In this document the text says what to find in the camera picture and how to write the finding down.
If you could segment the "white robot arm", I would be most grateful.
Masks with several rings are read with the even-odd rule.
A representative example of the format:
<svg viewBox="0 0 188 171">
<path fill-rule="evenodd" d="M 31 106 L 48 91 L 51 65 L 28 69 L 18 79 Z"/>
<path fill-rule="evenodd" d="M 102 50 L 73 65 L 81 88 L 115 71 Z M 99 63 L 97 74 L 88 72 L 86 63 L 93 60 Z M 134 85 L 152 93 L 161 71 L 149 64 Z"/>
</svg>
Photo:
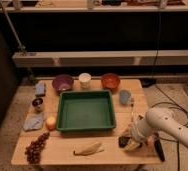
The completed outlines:
<svg viewBox="0 0 188 171">
<path fill-rule="evenodd" d="M 123 148 L 133 151 L 158 131 L 173 136 L 188 149 L 188 128 L 173 118 L 172 110 L 159 107 L 149 108 L 143 118 L 131 123 L 122 135 L 126 138 Z"/>
</svg>

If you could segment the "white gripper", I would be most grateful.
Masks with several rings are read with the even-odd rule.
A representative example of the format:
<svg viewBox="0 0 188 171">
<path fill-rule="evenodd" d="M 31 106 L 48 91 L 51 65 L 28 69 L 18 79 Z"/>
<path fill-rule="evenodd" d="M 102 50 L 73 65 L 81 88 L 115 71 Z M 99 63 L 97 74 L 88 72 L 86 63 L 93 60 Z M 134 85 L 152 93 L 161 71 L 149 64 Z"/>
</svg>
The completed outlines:
<svg viewBox="0 0 188 171">
<path fill-rule="evenodd" d="M 149 125 L 146 119 L 141 119 L 131 124 L 130 133 L 125 132 L 122 134 L 127 138 L 127 142 L 123 145 L 126 151 L 134 151 L 142 146 L 140 142 L 146 142 L 153 134 L 153 127 Z"/>
</svg>

